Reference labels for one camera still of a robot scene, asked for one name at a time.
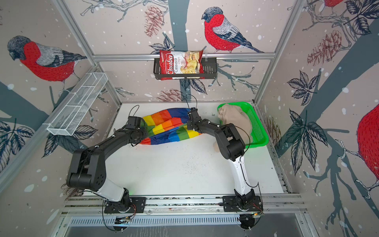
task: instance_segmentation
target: chip bag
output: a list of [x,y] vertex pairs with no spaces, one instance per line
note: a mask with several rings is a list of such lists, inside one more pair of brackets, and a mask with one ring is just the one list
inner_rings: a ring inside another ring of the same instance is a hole
[[[160,51],[159,64],[161,74],[195,74],[204,73],[201,65],[203,51],[183,52],[183,51]],[[163,77],[161,80],[184,79],[184,77]]]

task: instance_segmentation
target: white mesh basket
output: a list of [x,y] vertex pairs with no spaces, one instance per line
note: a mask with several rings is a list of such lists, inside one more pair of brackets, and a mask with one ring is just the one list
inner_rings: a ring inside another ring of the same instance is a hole
[[107,81],[108,77],[105,73],[87,74],[83,85],[73,93],[73,97],[55,117],[47,130],[53,135],[72,136]]

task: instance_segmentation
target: black storage tray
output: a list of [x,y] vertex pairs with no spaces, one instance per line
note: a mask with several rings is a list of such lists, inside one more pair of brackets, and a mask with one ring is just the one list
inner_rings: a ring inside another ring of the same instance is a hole
[[159,64],[159,58],[154,59],[154,75],[155,79],[161,80],[163,77],[173,78],[173,77],[184,77],[184,79],[215,79],[217,77],[217,60],[216,58],[205,58],[201,59],[201,64],[203,66],[204,73],[195,74],[161,74],[161,67]]

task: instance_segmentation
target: green basket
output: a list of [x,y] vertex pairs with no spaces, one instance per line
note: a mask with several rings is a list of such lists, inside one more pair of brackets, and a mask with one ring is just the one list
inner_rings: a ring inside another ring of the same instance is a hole
[[[251,132],[251,136],[253,137],[253,142],[250,143],[250,148],[259,147],[259,146],[265,146],[268,143],[268,135],[265,131],[265,128],[263,127],[262,123],[260,122],[258,115],[256,114],[253,106],[247,102],[233,102],[228,103],[229,105],[236,105],[241,107],[242,111],[244,111],[247,116],[250,119],[251,125],[253,127],[253,130]],[[223,106],[224,104],[220,104],[217,107],[218,109]]]

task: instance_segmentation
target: beige cloth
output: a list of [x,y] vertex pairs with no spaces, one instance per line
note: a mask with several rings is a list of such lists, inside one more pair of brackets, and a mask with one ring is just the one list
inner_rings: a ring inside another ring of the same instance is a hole
[[[234,126],[238,126],[245,130],[245,132],[250,137],[250,142],[253,142],[253,138],[251,137],[252,125],[247,114],[242,111],[239,106],[225,104],[221,108],[218,109],[218,118],[222,121],[222,124],[234,124]],[[249,144],[249,137],[246,135],[244,131],[237,128],[238,133],[240,134],[242,140],[245,144]],[[213,144],[213,147],[216,152],[220,152],[217,142]]]

